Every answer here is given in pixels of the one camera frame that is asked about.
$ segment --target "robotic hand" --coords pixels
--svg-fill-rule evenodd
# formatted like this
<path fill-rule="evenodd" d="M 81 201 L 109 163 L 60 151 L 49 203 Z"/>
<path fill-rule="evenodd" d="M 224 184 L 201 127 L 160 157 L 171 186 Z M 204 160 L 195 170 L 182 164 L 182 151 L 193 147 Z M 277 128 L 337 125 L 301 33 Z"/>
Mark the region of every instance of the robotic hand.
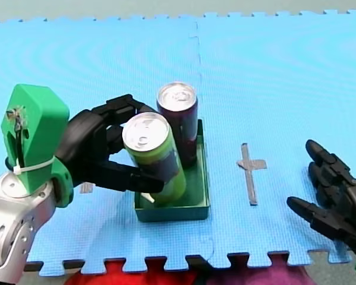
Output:
<path fill-rule="evenodd" d="M 1 125 L 9 171 L 0 176 L 0 284 L 20 280 L 37 231 L 72 202 L 75 186 L 162 191 L 162 181 L 109 161 L 124 147 L 120 125 L 139 112 L 155 111 L 128 94 L 68 121 L 49 88 L 15 86 Z"/>
<path fill-rule="evenodd" d="M 322 208 L 297 197 L 289 197 L 287 204 L 312 229 L 343 241 L 356 254 L 356 178 L 339 157 L 315 141 L 308 140 L 306 150 L 314 160 L 309 165 L 309 176 Z"/>

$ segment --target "purple can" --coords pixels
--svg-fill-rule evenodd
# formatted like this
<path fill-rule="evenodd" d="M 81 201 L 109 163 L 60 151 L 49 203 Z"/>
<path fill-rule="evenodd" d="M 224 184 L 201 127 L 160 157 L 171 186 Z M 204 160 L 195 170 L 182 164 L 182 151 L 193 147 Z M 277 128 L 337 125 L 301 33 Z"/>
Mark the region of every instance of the purple can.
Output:
<path fill-rule="evenodd" d="M 158 111 L 167 119 L 173 131 L 183 168 L 196 163 L 198 133 L 198 99 L 194 89 L 182 82 L 173 82 L 160 89 Z"/>

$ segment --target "can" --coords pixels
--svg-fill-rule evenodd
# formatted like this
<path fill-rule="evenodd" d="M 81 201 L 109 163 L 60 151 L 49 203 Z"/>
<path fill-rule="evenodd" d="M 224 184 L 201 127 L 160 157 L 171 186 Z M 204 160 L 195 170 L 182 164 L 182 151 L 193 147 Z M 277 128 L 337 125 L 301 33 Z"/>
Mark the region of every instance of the can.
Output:
<path fill-rule="evenodd" d="M 164 182 L 160 193 L 151 194 L 155 203 L 178 200 L 186 191 L 186 178 L 167 120 L 158 113 L 140 113 L 127 121 L 122 137 L 133 162 Z"/>
<path fill-rule="evenodd" d="M 167 119 L 177 145 L 183 168 L 196 163 L 198 134 L 198 99 L 194 89 L 182 82 L 173 82 L 160 89 L 158 111 Z"/>

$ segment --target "green box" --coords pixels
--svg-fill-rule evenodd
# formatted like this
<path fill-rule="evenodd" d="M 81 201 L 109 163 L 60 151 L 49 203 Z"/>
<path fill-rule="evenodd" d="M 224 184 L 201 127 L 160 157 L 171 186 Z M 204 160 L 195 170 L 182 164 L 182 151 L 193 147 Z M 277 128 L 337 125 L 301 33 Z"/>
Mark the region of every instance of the green box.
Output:
<path fill-rule="evenodd" d="M 208 181 L 202 120 L 198 120 L 197 144 L 198 161 L 194 166 L 185 169 L 187 184 L 185 194 L 173 203 L 156 207 L 141 197 L 140 193 L 135 193 L 135 211 L 138 220 L 182 221 L 204 220 L 208 217 Z"/>

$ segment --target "red cloth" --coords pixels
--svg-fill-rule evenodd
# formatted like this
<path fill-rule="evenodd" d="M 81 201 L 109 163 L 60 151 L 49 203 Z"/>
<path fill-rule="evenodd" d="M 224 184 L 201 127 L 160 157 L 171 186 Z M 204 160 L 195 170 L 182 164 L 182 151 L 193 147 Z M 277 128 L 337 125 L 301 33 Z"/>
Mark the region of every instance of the red cloth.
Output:
<path fill-rule="evenodd" d="M 197 273 L 194 270 L 166 272 L 164 261 L 148 261 L 144 273 L 124 273 L 124 262 L 106 263 L 107 273 L 103 275 L 82 275 L 75 273 L 65 285 L 192 285 Z"/>

